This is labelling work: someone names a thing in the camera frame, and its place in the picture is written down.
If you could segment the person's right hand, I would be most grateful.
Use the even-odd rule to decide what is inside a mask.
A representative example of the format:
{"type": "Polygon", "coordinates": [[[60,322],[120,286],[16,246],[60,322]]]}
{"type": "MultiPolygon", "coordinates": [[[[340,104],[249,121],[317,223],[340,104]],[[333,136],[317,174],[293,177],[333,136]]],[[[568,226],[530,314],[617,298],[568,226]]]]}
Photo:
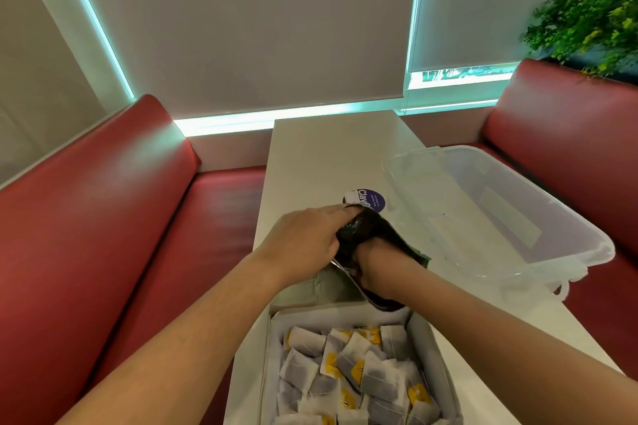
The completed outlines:
{"type": "Polygon", "coordinates": [[[375,238],[357,247],[354,260],[361,268],[361,284],[372,293],[406,306],[418,301],[424,268],[407,254],[375,238]]]}

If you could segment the person's left hand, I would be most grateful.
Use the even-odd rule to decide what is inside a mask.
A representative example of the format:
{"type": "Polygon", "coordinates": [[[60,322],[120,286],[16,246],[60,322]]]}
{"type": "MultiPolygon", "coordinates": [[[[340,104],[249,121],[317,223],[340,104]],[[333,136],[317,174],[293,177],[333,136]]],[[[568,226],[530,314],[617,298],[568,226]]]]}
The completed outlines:
{"type": "Polygon", "coordinates": [[[307,237],[306,210],[284,214],[251,253],[259,276],[276,291],[308,280],[331,263],[339,249],[336,241],[311,241],[307,237]]]}

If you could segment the dark foil bag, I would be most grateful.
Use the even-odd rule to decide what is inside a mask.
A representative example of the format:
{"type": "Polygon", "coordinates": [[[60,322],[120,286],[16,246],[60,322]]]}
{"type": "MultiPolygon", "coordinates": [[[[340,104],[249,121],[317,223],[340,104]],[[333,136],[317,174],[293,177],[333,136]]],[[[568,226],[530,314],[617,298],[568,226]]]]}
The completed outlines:
{"type": "Polygon", "coordinates": [[[400,302],[382,298],[363,287],[361,284],[361,268],[354,259],[356,249],[371,239],[379,238],[402,251],[423,268],[428,267],[430,258],[403,240],[393,226],[376,211],[360,204],[348,204],[348,207],[358,207],[362,210],[354,219],[337,231],[336,237],[339,242],[339,249],[331,260],[331,264],[344,272],[362,293],[364,299],[374,308],[388,313],[403,309],[404,305],[400,302]]]}

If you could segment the person's left forearm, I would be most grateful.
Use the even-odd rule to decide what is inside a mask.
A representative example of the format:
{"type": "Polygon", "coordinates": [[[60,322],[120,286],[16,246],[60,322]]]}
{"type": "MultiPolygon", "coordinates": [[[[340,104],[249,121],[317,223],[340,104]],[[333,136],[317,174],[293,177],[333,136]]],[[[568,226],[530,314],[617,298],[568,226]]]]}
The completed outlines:
{"type": "Polygon", "coordinates": [[[283,260],[250,255],[56,425],[198,425],[240,344],[287,274],[283,260]]]}

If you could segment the person's right forearm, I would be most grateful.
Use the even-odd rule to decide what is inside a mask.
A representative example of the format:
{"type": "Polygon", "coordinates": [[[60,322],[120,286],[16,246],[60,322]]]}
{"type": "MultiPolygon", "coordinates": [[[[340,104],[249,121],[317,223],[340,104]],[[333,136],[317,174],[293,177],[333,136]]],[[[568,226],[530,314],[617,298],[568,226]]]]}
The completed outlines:
{"type": "Polygon", "coordinates": [[[378,292],[424,317],[521,425],[638,425],[638,382],[413,262],[378,292]]]}

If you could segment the round purple sticker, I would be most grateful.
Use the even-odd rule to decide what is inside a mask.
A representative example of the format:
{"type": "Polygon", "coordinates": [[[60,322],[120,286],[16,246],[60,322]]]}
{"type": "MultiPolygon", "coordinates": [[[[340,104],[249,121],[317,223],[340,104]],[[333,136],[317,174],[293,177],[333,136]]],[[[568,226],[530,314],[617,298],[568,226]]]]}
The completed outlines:
{"type": "Polygon", "coordinates": [[[344,204],[360,205],[381,213],[387,206],[386,198],[376,190],[356,188],[345,193],[342,198],[344,204]]]}

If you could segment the white cardboard box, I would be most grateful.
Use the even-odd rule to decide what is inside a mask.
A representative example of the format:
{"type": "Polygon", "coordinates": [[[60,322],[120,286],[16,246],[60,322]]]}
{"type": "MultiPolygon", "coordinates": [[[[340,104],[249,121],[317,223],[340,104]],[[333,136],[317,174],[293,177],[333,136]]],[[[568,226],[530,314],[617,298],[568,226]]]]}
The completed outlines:
{"type": "Polygon", "coordinates": [[[424,366],[426,385],[449,425],[464,425],[458,395],[430,324],[408,308],[381,311],[355,298],[358,290],[338,271],[325,270],[311,280],[293,285],[275,297],[262,320],[260,344],[260,404],[250,425],[274,425],[276,391],[286,330],[299,325],[310,331],[347,326],[404,325],[417,359],[424,366]]]}

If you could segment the pile of tea bags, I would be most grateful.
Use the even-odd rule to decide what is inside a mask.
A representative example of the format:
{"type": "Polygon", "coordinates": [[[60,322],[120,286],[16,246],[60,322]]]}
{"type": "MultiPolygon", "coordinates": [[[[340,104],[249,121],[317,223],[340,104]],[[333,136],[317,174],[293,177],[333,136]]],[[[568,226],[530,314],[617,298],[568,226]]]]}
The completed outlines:
{"type": "Polygon", "coordinates": [[[260,425],[458,425],[437,350],[413,322],[294,325],[268,350],[260,425]]]}

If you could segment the clear plastic storage container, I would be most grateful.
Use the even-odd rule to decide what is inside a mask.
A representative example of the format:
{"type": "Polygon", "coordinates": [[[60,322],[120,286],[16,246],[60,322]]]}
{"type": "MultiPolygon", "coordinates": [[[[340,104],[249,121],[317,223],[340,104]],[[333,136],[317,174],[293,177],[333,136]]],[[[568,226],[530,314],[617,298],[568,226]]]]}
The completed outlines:
{"type": "Polygon", "coordinates": [[[616,256],[601,229],[477,147],[416,149],[381,167],[398,233],[485,300],[566,300],[571,283],[616,256]]]}

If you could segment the window glass strip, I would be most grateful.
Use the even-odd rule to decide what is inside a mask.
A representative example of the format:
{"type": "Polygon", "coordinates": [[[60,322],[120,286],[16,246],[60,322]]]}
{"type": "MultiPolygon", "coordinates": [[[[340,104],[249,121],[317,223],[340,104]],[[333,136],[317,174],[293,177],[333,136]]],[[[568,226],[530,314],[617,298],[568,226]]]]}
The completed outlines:
{"type": "Polygon", "coordinates": [[[410,73],[407,90],[508,81],[518,65],[519,62],[515,62],[412,72],[410,73]]]}

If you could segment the wide white roller blind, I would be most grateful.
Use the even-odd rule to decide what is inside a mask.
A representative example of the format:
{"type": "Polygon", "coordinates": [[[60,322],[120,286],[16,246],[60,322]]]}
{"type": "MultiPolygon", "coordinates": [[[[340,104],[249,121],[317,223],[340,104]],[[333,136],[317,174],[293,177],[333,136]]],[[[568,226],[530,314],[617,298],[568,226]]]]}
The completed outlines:
{"type": "Polygon", "coordinates": [[[413,0],[90,0],[175,118],[402,96],[413,0]]]}

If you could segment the red padded bench seat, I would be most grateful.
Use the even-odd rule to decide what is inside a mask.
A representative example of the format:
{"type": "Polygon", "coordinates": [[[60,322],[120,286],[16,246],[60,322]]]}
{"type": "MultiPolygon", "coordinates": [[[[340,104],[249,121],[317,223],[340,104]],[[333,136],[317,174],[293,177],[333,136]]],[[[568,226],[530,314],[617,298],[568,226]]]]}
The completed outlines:
{"type": "Polygon", "coordinates": [[[266,168],[199,167],[146,95],[0,190],[0,425],[54,425],[251,252],[266,168]]]}
{"type": "Polygon", "coordinates": [[[610,236],[615,258],[576,282],[565,306],[638,381],[638,86],[525,59],[466,145],[525,175],[610,236]]]}

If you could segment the green leafy plant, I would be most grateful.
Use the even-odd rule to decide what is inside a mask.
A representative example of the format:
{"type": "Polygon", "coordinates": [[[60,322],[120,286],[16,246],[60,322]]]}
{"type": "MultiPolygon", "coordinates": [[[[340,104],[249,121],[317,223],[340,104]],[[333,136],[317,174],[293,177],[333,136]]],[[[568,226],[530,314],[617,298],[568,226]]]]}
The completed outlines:
{"type": "Polygon", "coordinates": [[[610,77],[638,71],[638,0],[546,0],[520,37],[531,53],[610,77]]]}

